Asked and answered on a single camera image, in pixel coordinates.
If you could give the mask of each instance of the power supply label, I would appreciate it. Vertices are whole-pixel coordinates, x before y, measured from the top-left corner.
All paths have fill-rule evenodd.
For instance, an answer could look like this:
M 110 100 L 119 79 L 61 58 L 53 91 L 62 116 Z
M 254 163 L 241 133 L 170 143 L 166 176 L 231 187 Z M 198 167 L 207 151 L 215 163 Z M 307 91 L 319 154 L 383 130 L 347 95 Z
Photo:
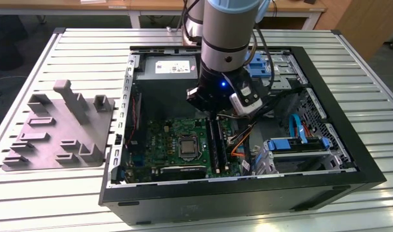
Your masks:
M 190 73 L 187 60 L 161 60 L 155 62 L 155 74 Z

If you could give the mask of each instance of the motherboard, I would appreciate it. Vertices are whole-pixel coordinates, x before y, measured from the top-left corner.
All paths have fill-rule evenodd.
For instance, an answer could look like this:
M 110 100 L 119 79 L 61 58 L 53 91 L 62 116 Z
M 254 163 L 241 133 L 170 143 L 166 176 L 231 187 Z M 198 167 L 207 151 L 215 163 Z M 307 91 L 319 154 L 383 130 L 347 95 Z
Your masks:
M 233 133 L 230 121 L 223 119 L 219 123 L 225 142 Z M 131 156 L 133 167 L 126 170 L 130 183 L 181 180 L 183 176 L 179 173 L 194 173 L 198 178 L 239 175 L 237 160 L 229 161 L 225 172 L 217 173 L 211 169 L 203 118 L 149 120 L 145 141 L 145 151 Z

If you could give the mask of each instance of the green circuit board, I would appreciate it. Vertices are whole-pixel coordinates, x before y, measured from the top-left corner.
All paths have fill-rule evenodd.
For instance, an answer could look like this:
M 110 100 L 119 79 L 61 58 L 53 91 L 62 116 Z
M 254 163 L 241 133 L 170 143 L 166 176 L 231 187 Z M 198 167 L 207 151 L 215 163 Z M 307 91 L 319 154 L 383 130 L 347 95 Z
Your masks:
M 229 120 L 221 121 L 223 136 L 231 135 Z M 197 156 L 183 159 L 179 156 L 179 141 L 193 138 L 197 141 Z M 147 121 L 146 143 L 142 157 L 142 168 L 134 170 L 138 182 L 149 182 L 146 167 L 198 165 L 206 167 L 206 178 L 239 175 L 238 162 L 229 163 L 229 171 L 214 173 L 211 171 L 209 145 L 206 137 L 205 119 L 174 118 L 163 121 Z

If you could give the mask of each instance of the cpu socket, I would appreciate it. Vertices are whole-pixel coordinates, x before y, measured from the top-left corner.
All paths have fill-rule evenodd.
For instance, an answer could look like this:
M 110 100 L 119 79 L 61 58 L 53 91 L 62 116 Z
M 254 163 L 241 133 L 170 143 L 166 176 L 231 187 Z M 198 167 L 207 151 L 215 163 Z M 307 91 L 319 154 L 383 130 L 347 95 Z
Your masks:
M 197 137 L 187 136 L 178 138 L 178 157 L 183 160 L 193 160 L 198 155 Z

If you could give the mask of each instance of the slotted metal table surface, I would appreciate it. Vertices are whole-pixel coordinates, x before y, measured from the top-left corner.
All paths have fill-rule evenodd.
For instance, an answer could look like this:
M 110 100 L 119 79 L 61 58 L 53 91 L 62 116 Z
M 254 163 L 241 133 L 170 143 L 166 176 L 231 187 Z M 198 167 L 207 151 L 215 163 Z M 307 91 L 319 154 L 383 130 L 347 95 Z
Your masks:
M 0 231 L 393 231 L 393 94 L 342 36 L 330 31 L 263 34 L 270 46 L 305 48 L 387 182 L 317 211 L 130 227 L 98 206 L 103 166 L 9 173 L 0 168 Z M 54 80 L 69 79 L 85 98 L 106 94 L 118 106 L 133 45 L 181 45 L 181 34 L 162 29 L 66 29 L 52 35 L 0 126 L 0 165 L 28 116 L 30 94 L 58 98 Z

